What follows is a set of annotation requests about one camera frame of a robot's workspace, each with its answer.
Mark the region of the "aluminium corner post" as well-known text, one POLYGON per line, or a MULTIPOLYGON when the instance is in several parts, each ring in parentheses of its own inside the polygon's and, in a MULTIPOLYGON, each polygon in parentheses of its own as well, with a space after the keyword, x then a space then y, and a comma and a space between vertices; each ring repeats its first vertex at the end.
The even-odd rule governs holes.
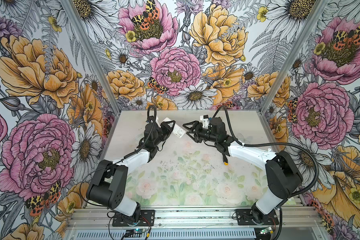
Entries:
POLYGON ((99 59, 91 43, 91 39, 87 34, 85 25, 82 23, 73 1, 62 1, 62 6, 63 9, 66 11, 66 14, 68 15, 68 19, 74 29, 75 35, 78 37, 78 40, 82 44, 82 47, 95 71, 95 74, 97 75, 101 85, 104 88, 105 94, 115 113, 115 116, 119 117, 121 113, 121 108, 117 103, 117 100, 114 96, 108 80, 106 79, 106 74, 103 70, 102 65, 99 62, 99 59))
POLYGON ((324 12, 328 2, 329 1, 325 0, 315 2, 306 23, 303 25, 301 32, 297 35, 297 38, 280 69, 273 86, 270 88, 269 93, 267 94, 261 105, 261 108, 259 110, 261 114, 265 113, 266 109, 278 93, 278 90, 284 82, 284 79, 286 78, 291 65, 299 54, 298 51, 303 47, 312 30, 317 26, 319 18, 324 12))

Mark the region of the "aluminium corner post right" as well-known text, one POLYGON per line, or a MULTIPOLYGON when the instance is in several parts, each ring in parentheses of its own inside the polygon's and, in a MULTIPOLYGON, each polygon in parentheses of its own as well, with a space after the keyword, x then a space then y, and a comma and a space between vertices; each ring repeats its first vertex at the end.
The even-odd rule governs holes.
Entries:
POLYGON ((273 86, 270 88, 269 93, 267 94, 261 105, 261 108, 259 110, 261 114, 265 113, 266 109, 278 93, 278 90, 284 82, 284 79, 286 78, 291 65, 299 54, 298 51, 303 47, 312 30, 317 26, 319 18, 324 12, 328 2, 329 1, 325 0, 315 2, 306 23, 303 25, 301 32, 297 35, 297 38, 280 69, 273 86))

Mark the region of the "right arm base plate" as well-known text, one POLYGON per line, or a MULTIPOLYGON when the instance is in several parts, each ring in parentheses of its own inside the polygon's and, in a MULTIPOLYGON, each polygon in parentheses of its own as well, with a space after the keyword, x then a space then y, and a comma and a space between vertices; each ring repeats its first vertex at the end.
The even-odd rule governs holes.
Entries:
POLYGON ((275 210, 265 215, 258 210, 236 209, 232 218, 237 221, 239 226, 276 226, 280 223, 275 210))

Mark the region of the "green circuit board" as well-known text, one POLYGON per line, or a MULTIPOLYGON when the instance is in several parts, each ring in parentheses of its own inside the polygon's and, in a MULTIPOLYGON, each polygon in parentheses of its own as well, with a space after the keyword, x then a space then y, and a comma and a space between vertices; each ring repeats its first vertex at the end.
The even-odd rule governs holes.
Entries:
POLYGON ((127 237, 142 237, 142 236, 149 236, 150 235, 150 230, 149 229, 131 229, 131 230, 127 230, 126 231, 126 236, 127 237))
POLYGON ((259 234, 260 235, 267 235, 267 234, 272 234, 274 231, 273 231, 273 228, 272 227, 267 227, 267 228, 264 228, 262 230, 260 230, 259 234))

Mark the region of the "black yellow screwdriver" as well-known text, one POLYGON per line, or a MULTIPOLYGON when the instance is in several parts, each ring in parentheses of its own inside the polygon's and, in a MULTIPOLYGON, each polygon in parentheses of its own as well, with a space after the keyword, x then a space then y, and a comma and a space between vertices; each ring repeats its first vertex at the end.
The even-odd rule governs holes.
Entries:
POLYGON ((223 156, 223 163, 225 166, 227 166, 229 163, 228 163, 228 158, 227 158, 227 155, 226 154, 222 154, 223 156))

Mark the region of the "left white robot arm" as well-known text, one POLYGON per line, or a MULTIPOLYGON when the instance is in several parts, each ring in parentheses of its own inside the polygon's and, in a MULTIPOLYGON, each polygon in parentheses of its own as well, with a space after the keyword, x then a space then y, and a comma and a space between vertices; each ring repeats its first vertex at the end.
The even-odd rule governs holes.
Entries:
POLYGON ((99 163, 87 189, 87 200, 105 206, 133 223, 138 222, 141 205, 126 195, 128 174, 155 157, 159 144, 169 138, 175 126, 176 122, 171 120, 163 121, 160 125, 149 120, 136 150, 120 160, 102 160, 99 163))

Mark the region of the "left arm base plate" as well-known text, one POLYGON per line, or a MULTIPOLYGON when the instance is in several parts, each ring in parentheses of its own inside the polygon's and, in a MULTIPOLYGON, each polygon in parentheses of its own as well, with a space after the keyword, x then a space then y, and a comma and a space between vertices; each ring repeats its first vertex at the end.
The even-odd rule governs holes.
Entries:
POLYGON ((112 217, 113 227, 153 227, 155 210, 137 210, 132 216, 116 212, 112 217))

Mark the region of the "white remote control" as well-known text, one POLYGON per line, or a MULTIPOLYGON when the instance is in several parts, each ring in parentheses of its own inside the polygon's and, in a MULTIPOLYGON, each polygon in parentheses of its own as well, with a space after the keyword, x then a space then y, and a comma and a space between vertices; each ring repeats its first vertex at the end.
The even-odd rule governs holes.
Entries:
MULTIPOLYGON (((169 118, 165 118, 163 121, 172 121, 172 120, 169 118)), ((175 126, 172 134, 174 134, 175 136, 177 136, 179 138, 182 138, 186 134, 186 131, 176 123, 176 126, 175 126)))

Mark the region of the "aluminium corner post left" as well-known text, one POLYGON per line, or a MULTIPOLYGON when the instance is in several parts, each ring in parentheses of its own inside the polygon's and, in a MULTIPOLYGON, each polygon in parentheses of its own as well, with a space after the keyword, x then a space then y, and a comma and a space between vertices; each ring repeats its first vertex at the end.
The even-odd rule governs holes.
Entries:
POLYGON ((66 14, 68 15, 68 19, 74 29, 75 35, 78 37, 78 40, 82 44, 82 47, 95 71, 95 74, 97 75, 101 85, 104 88, 105 94, 115 113, 115 116, 119 117, 121 113, 121 108, 117 103, 117 100, 114 96, 108 80, 106 79, 106 74, 103 70, 102 65, 99 62, 99 59, 91 43, 91 39, 87 34, 85 25, 82 23, 73 1, 62 1, 62 6, 63 9, 66 11, 66 14))

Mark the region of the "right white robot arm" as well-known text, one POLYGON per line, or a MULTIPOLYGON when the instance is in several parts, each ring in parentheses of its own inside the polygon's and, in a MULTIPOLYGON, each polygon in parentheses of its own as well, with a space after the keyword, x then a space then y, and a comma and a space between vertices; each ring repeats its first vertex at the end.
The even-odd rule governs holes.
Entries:
POLYGON ((202 116, 201 120, 183 124, 186 134, 196 143, 211 142, 214 148, 227 157, 243 160, 264 172, 267 188, 252 206, 253 217, 264 217, 280 207, 292 197, 294 191, 303 183, 303 176, 289 153, 262 150, 239 143, 228 134, 221 118, 202 116))

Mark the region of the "aluminium front rail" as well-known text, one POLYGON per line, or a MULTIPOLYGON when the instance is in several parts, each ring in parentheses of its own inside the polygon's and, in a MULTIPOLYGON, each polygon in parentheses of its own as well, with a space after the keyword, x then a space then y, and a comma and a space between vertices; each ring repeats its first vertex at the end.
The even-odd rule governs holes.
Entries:
MULTIPOLYGON (((153 229, 208 229, 235 228, 238 221, 235 217, 237 206, 206 207, 190 206, 188 208, 154 207, 155 220, 153 229)), ((282 226, 287 228, 320 227, 321 219, 313 207, 283 206, 282 226)), ((68 223, 68 230, 101 229, 112 227, 112 216, 108 210, 91 207, 76 210, 68 223)))

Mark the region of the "green circuit board right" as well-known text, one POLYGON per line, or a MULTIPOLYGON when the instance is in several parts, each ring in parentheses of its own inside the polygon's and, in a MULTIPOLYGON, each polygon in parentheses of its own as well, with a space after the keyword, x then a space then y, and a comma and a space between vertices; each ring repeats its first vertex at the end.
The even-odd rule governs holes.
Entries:
POLYGON ((273 231, 273 228, 272 227, 267 227, 267 228, 264 228, 262 230, 260 230, 259 234, 260 235, 267 235, 267 234, 272 234, 274 231, 273 231))

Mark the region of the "green circuit board left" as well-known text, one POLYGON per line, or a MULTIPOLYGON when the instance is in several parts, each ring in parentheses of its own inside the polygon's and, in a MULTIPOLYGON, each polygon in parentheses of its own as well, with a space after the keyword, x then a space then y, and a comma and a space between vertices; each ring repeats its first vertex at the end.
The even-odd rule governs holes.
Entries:
POLYGON ((126 236, 127 237, 142 237, 142 236, 149 236, 150 235, 150 230, 149 229, 131 229, 131 230, 127 230, 126 231, 126 236))

